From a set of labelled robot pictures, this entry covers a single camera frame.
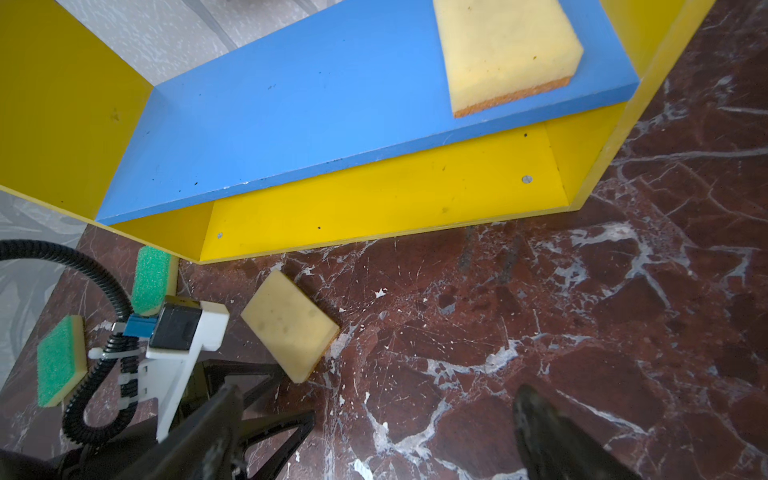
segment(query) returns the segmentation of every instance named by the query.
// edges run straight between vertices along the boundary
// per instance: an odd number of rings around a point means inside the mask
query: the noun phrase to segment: blue shelf front edge
[[[566,88],[454,119],[432,0],[345,0],[158,85],[97,221],[116,223],[628,101],[600,0],[560,0]]]

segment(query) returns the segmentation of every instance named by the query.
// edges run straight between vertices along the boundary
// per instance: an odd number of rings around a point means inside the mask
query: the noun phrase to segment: yellow shelf
[[[637,93],[626,104],[105,228],[188,260],[211,263],[578,210],[713,2],[602,0],[641,78]],[[13,18],[6,14],[30,15],[37,10],[50,18],[33,27],[27,22],[26,30],[13,37],[2,34],[3,27],[17,25],[6,25],[6,19]],[[16,133],[0,152],[3,159],[12,157],[19,164],[0,169],[0,186],[94,223],[149,89],[62,12],[53,0],[8,0],[0,5],[1,52],[11,50],[11,41],[16,45],[19,38],[43,35],[53,20],[57,25],[56,38],[49,35],[47,43],[32,42],[26,53],[26,58],[38,60],[39,66],[28,76],[39,95],[32,92],[20,98],[40,114],[80,108],[66,121],[36,122],[38,114],[26,111],[21,102],[3,107],[0,126]],[[62,49],[85,48],[84,44],[91,57],[74,55],[78,67],[65,68],[68,54]],[[14,70],[28,61],[18,55],[8,58]],[[104,73],[102,64],[110,74]],[[66,97],[57,75],[66,77],[76,101],[56,99]],[[24,78],[5,82],[6,91],[25,85]],[[109,115],[114,113],[118,120]],[[22,121],[14,124],[15,118]],[[55,140],[48,149],[35,145],[26,150],[35,139]],[[532,182],[524,183],[525,176]]]

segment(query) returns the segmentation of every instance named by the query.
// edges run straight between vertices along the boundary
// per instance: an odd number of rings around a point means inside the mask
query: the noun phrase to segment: green and yellow sponge
[[[38,345],[38,405],[58,405],[87,372],[83,317],[66,316]]]
[[[136,277],[131,294],[134,312],[152,316],[160,311],[166,295],[176,295],[179,259],[152,247],[142,247],[136,260]]]

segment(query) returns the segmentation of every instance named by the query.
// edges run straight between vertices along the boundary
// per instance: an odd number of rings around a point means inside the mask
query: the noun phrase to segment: black cable
[[[118,281],[96,260],[70,247],[57,243],[40,240],[0,240],[0,260],[16,260],[22,258],[48,260],[76,269],[96,282],[112,303],[118,315],[118,322],[126,322],[133,313],[131,301]],[[138,338],[113,333],[104,348],[105,353],[126,352],[138,348]],[[101,445],[122,432],[131,423],[136,412],[137,402],[132,402],[127,408],[118,412],[112,423],[102,427],[91,427],[85,423],[83,415],[88,402],[103,383],[104,379],[117,363],[117,359],[100,359],[80,383],[72,400],[69,402],[61,428],[64,434],[73,442],[85,445]],[[129,356],[121,359],[120,371],[123,373],[138,372],[138,357]],[[131,398],[138,395],[136,379],[120,387],[120,395]]]

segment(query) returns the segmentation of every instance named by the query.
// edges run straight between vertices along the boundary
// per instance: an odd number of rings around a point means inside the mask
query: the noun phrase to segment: white cable tie
[[[96,359],[104,359],[104,360],[124,359],[127,356],[137,356],[139,353],[141,353],[140,349],[128,350],[127,352],[111,352],[111,353],[106,353],[104,351],[104,349],[101,349],[101,348],[98,348],[98,347],[94,347],[94,348],[88,350],[88,358],[91,359],[91,360],[96,360]]]
[[[121,373],[118,375],[118,385],[125,385],[131,380],[139,380],[138,373]]]
[[[118,410],[125,410],[128,408],[128,406],[131,403],[138,403],[139,402],[139,396],[132,396],[132,397],[120,397],[118,399]]]

